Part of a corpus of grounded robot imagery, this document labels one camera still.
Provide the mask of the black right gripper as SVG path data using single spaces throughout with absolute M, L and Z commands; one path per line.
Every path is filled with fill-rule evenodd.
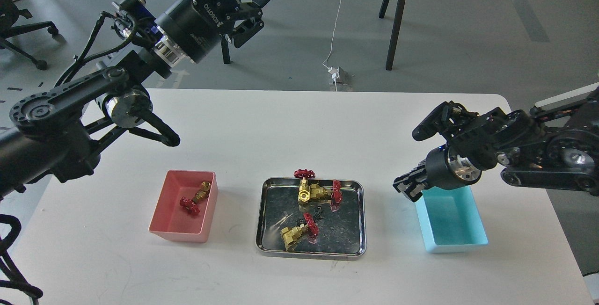
M 468 158 L 448 146 L 439 146 L 431 150 L 416 168 L 396 177 L 392 186 L 415 203 L 422 197 L 422 190 L 433 187 L 457 189 L 477 183 L 481 174 L 482 171 Z

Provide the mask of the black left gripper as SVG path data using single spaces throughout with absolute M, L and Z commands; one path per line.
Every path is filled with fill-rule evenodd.
M 155 21 L 162 33 L 155 53 L 169 65 L 183 57 L 197 63 L 225 35 L 240 48 L 264 27 L 263 7 L 269 1 L 251 0 L 237 7 L 237 0 L 178 0 Z

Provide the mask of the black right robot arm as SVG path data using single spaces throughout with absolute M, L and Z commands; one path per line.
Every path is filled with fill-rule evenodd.
M 445 143 L 431 150 L 392 186 L 415 202 L 425 189 L 452 190 L 475 184 L 482 172 L 503 165 L 501 179 L 516 187 L 585 191 L 597 196 L 598 90 L 553 109 L 484 115 L 445 101 L 411 136 L 423 141 L 440 134 Z

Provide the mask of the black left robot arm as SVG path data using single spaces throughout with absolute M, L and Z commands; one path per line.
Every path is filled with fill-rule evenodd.
M 92 175 L 101 152 L 125 132 L 166 146 L 180 137 L 153 112 L 143 82 L 167 78 L 179 62 L 199 62 L 227 43 L 241 47 L 263 26 L 270 0 L 178 0 L 155 17 L 143 0 L 102 12 L 80 55 L 51 90 L 16 102 L 1 134 L 1 196 L 53 175 L 64 183 Z

